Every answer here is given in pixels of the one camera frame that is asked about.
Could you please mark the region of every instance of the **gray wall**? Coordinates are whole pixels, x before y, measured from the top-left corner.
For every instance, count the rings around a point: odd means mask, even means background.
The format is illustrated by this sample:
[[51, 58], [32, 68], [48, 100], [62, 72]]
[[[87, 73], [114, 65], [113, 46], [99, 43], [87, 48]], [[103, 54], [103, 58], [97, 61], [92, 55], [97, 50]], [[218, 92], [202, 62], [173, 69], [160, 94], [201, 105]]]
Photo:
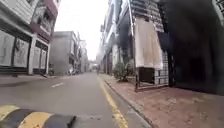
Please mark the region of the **gray wall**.
[[66, 75], [69, 71], [70, 32], [56, 32], [51, 41], [50, 64], [55, 75]]

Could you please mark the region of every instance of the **pole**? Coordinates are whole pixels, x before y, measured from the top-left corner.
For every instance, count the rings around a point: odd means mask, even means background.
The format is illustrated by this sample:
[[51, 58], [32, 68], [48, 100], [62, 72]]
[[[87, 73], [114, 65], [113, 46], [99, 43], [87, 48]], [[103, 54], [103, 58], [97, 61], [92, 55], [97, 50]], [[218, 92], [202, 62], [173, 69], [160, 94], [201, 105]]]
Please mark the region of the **pole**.
[[131, 22], [131, 35], [132, 35], [132, 43], [133, 43], [133, 57], [134, 57], [134, 67], [133, 70], [135, 72], [135, 91], [138, 91], [138, 86], [139, 86], [139, 71], [136, 68], [136, 58], [135, 58], [135, 24], [134, 24], [134, 20], [135, 18], [132, 15], [132, 9], [131, 9], [131, 2], [130, 0], [128, 0], [128, 8], [129, 8], [129, 15], [130, 15], [130, 22]]

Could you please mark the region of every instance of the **curb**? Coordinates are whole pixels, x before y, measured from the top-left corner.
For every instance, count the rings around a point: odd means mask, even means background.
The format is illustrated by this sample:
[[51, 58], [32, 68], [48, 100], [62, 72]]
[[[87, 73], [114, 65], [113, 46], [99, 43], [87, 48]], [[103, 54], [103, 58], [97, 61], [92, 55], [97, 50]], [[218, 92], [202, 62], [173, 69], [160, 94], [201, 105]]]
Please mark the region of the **curb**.
[[54, 77], [46, 77], [45, 79], [35, 79], [35, 80], [31, 80], [31, 81], [20, 81], [20, 82], [15, 82], [15, 83], [0, 84], [0, 88], [1, 87], [16, 87], [16, 86], [22, 86], [23, 84], [33, 83], [33, 82], [37, 82], [39, 80], [50, 80], [50, 79], [56, 79], [56, 78], [58, 78], [58, 77], [57, 76], [54, 76]]
[[137, 107], [135, 107], [135, 105], [133, 105], [133, 103], [131, 103], [127, 98], [125, 98], [124, 96], [122, 96], [120, 93], [118, 93], [105, 79], [103, 79], [103, 81], [110, 87], [110, 89], [117, 94], [123, 101], [125, 101], [137, 114], [139, 114], [139, 116], [141, 116], [152, 128], [157, 128], [157, 126], [155, 126], [152, 121], [150, 121], [148, 118], [146, 118], [146, 116], [137, 109]]

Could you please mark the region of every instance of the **yellow speed bump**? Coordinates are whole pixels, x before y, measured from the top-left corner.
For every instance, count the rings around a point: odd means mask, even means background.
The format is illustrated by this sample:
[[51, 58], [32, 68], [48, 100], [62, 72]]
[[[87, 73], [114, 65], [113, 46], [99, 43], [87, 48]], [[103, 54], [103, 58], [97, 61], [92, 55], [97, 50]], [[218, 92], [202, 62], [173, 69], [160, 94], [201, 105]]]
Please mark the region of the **yellow speed bump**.
[[44, 112], [33, 112], [21, 122], [19, 128], [42, 128], [51, 115]]
[[19, 107], [12, 105], [5, 105], [0, 107], [0, 121], [4, 120], [6, 116], [8, 116], [11, 112], [18, 110]]
[[16, 106], [0, 106], [0, 128], [71, 128], [76, 116], [64, 116]]

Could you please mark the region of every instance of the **road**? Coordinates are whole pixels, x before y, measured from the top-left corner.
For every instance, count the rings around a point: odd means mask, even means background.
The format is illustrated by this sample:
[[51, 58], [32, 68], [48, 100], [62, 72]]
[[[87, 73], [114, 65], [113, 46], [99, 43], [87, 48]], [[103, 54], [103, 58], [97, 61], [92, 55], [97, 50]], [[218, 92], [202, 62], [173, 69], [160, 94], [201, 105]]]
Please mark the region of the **road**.
[[[128, 128], [150, 127], [94, 73], [1, 87], [0, 105], [75, 115], [75, 128], [123, 128], [121, 123]], [[116, 118], [114, 109], [124, 120]]]

